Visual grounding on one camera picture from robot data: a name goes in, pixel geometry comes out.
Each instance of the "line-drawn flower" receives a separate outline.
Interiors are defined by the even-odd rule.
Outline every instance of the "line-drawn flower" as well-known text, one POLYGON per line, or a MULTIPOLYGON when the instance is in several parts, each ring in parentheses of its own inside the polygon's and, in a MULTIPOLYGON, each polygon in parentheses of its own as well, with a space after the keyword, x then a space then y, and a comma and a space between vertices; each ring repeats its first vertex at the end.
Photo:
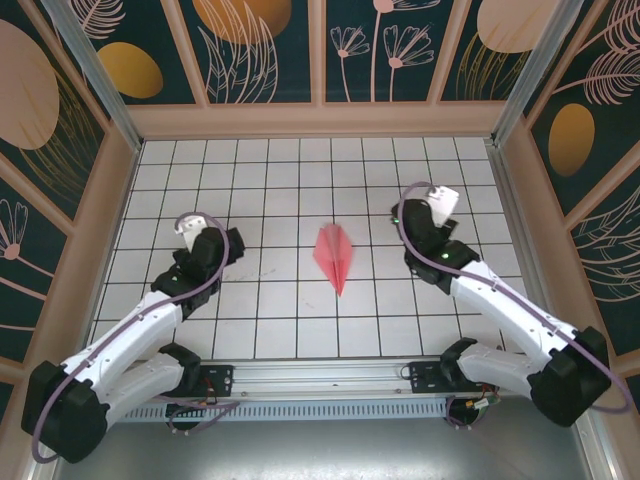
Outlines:
POLYGON ((340 57, 340 66, 342 67, 342 83, 344 85, 344 93, 347 96, 347 102, 351 102, 349 96, 349 88, 347 87, 347 77, 344 71, 344 59, 347 57, 355 57, 369 52, 369 44, 365 43, 366 37, 362 32, 362 27, 335 27, 331 29, 331 41, 336 47, 336 52, 340 57))
POLYGON ((431 45, 428 31, 429 27, 407 27, 398 37, 397 25, 384 29, 384 48, 391 67, 390 102, 393 102, 393 78, 398 68, 424 65, 433 61, 433 50, 428 50, 431 45))
POLYGON ((378 48, 378 31, 380 17, 394 11, 423 10, 435 7, 440 0, 373 0, 373 7, 377 11, 376 25, 373 29, 373 54, 371 55, 371 101, 376 101, 376 52, 378 48))

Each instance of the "black grid line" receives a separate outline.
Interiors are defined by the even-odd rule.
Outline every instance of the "black grid line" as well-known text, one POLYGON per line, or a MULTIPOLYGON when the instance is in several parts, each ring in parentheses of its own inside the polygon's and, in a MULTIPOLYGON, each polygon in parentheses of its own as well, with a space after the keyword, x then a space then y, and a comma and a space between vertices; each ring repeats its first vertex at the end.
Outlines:
MULTIPOLYGON (((373 235, 371 232, 371 220, 369 215, 369 189, 367 188, 367 164, 364 159, 364 144, 362 143, 362 139, 360 140, 360 147, 362 148, 362 170, 364 172, 364 199, 367 204, 367 225, 369 226, 369 241, 373 244, 373 235)), ((382 356, 382 336, 380 334, 380 312, 378 309, 378 290, 376 286, 376 266, 375 266, 375 258, 373 256, 373 246, 371 246, 371 275, 373 276, 373 299, 376 307, 376 324, 378 326, 378 352, 380 356, 382 356)))
MULTIPOLYGON (((236 140, 236 151, 234 153, 234 160, 237 158, 238 156, 238 141, 236 140)), ((236 162, 234 161, 233 163, 233 172, 231 175, 231 192, 229 192, 229 209, 227 212, 227 219, 226 219, 226 223, 223 223, 223 225, 226 225, 227 228, 229 228, 229 218, 231 218, 231 202, 233 202, 233 179, 236 176, 236 162)), ((213 359, 214 356, 214 352, 216 349, 216 335, 218 334, 218 317, 220 316, 220 296, 222 294, 222 287, 224 286, 224 282, 222 281, 222 276, 220 276, 220 289, 218 290, 218 305, 216 305, 216 324, 213 327, 213 343, 211 345, 211 358, 213 359)))

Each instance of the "wooden trim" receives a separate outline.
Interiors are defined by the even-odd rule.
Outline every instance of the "wooden trim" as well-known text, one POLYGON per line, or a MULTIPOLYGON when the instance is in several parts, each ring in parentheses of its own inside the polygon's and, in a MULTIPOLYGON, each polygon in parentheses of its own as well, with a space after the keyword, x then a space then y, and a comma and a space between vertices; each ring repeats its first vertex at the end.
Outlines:
POLYGON ((553 92, 553 90, 555 90, 560 80, 562 80, 562 77, 567 71, 567 68, 569 68, 569 65, 571 65, 571 62, 575 57, 576 52, 582 46, 583 42, 587 38, 587 35, 589 35, 589 32, 593 28, 593 25, 596 23, 596 21, 600 17, 600 14, 607 6, 607 2, 608 0, 595 0, 594 4, 591 7, 591 10, 589 10, 587 15, 585 16, 582 25, 580 25, 580 27, 576 31, 576 34, 569 43, 569 46, 564 52, 564 55, 558 62, 556 69, 549 77, 549 80, 545 84, 544 89, 542 90, 542 92, 540 92, 538 100, 536 101, 535 105, 524 121, 524 125, 526 128, 531 128, 531 126, 535 123, 535 121, 542 113, 542 110, 551 98, 551 93, 553 92))
POLYGON ((460 43, 460 37, 462 37, 462 31, 467 22, 470 8, 471 0, 455 0, 453 2, 447 30, 438 54, 438 62, 433 71, 431 87, 426 99, 427 105, 434 105, 442 99, 444 87, 449 79, 449 72, 458 50, 458 44, 460 43))
POLYGON ((220 106, 194 111, 172 108, 162 114, 157 108, 130 110, 140 134, 145 138, 214 138, 260 135, 367 135, 386 132, 430 135, 457 132, 458 135, 481 135, 491 132, 503 103, 450 102, 426 106, 368 103, 365 105, 245 105, 220 106))
POLYGON ((61 232, 69 236, 73 233, 73 222, 62 212, 25 174, 0 153, 0 177, 16 192, 33 205, 61 232))
POLYGON ((567 214, 564 219, 565 228, 571 231, 638 167, 640 167, 640 142, 636 143, 567 214))
POLYGON ((67 52, 58 42, 55 34, 49 28, 49 24, 44 19, 38 8, 33 4, 33 0, 18 0, 33 26, 38 30, 44 42, 47 44, 53 56, 58 60, 64 73, 69 77, 71 83, 76 88, 87 107, 93 113, 96 121, 100 124, 103 131, 107 131, 110 127, 110 121, 105 116, 98 100, 93 96, 89 87, 85 84, 80 72, 76 70, 75 65, 67 56, 67 52))
POLYGON ((202 81, 202 75, 200 75, 198 60, 191 45, 189 30, 182 15, 182 9, 177 0, 161 0, 161 4, 196 105, 200 108, 206 107, 209 105, 209 100, 202 81))

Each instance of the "dark teal wallpaper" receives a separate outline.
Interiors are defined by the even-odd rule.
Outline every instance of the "dark teal wallpaper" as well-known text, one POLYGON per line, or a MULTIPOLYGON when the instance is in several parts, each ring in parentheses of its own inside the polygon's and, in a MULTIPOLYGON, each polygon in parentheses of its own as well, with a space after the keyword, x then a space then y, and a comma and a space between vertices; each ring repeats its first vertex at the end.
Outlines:
POLYGON ((451 6, 327 0, 326 101, 426 100, 451 6))
POLYGON ((27 353, 66 236, 0 180, 0 357, 27 353))
POLYGON ((12 391, 13 385, 0 382, 0 425, 2 425, 2 417, 4 417, 4 412, 7 411, 7 406, 9 405, 9 399, 11 398, 12 391))
POLYGON ((553 0, 472 0, 441 100, 506 100, 553 0))
POLYGON ((549 65, 549 67, 547 68, 547 71, 545 72, 544 76, 540 79, 540 83, 538 84, 538 87, 536 88, 536 90, 533 92, 533 95, 531 95, 531 98, 529 99, 529 102, 527 102, 527 105, 524 107, 524 115, 525 115, 525 117, 529 116, 529 112, 531 111, 533 106, 538 101, 538 98, 540 97, 540 94, 542 93, 542 90, 546 86, 546 83, 547 83, 547 80, 549 78, 549 75, 558 66, 558 62, 560 62, 560 59, 564 55, 564 52, 567 50, 567 47, 571 43, 571 40, 573 39, 573 37, 575 36, 576 32, 580 28, 580 25, 582 24, 582 22, 584 20, 584 17, 587 15, 587 13, 589 13, 589 10, 591 9, 592 6, 593 6, 593 0, 584 0, 584 3, 582 4, 582 7, 580 8, 580 13, 576 17, 575 22, 573 22, 572 26, 570 27, 569 33, 567 34, 567 36, 565 37, 564 41, 562 42, 562 45, 560 46, 560 49, 556 53, 555 58, 553 59, 553 61, 549 65))
POLYGON ((307 0, 180 0, 211 103, 311 101, 307 0))
POLYGON ((0 153, 74 218, 104 132, 17 2, 0 45, 0 153))
POLYGON ((616 354, 640 348, 640 168, 571 235, 616 354))
POLYGON ((640 140, 638 32, 640 5, 609 2, 531 129, 565 214, 640 140))

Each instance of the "robotic arm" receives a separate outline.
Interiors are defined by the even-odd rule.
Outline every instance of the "robotic arm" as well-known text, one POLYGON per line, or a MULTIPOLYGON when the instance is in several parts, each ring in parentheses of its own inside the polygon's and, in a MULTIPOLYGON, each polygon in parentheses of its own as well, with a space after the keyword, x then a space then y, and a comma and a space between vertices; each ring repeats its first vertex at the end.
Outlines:
MULTIPOLYGON (((175 263, 151 285, 151 292, 100 340, 67 358, 60 365, 43 362, 29 379, 22 429, 33 435, 45 403, 71 372, 89 359, 111 334, 159 302, 188 293, 212 279, 223 260, 222 233, 208 227, 203 217, 184 218, 178 225, 187 248, 173 252, 175 263)), ((227 265, 244 255, 244 243, 237 229, 227 232, 227 265)), ((171 343, 141 365, 129 369, 152 347, 209 301, 220 289, 220 279, 201 293, 178 302, 168 302, 143 315, 91 359, 64 389, 47 416, 40 441, 67 461, 85 458, 106 432, 127 412, 157 395, 187 395, 196 387, 200 358, 171 343)))
MULTIPOLYGON (((431 192, 426 201, 405 201, 403 224, 407 237, 413 247, 432 262, 489 279, 493 287, 429 266, 409 249, 405 252, 405 263, 423 281, 476 307, 524 352, 524 355, 508 353, 462 338, 442 354, 442 373, 454 386, 466 379, 503 387, 530 398, 554 423, 572 425, 610 387, 611 381, 559 338, 557 332, 563 332, 608 366, 603 335, 591 327, 580 332, 554 318, 507 286, 475 251, 460 241, 450 240, 457 222, 446 220, 448 215, 442 215, 439 200, 451 192, 439 190, 442 188, 431 192), (434 219, 441 220, 441 226, 437 226, 434 219), (554 328, 542 325, 522 305, 541 314, 554 328)), ((393 207, 392 214, 394 223, 398 224, 398 205, 393 207)))

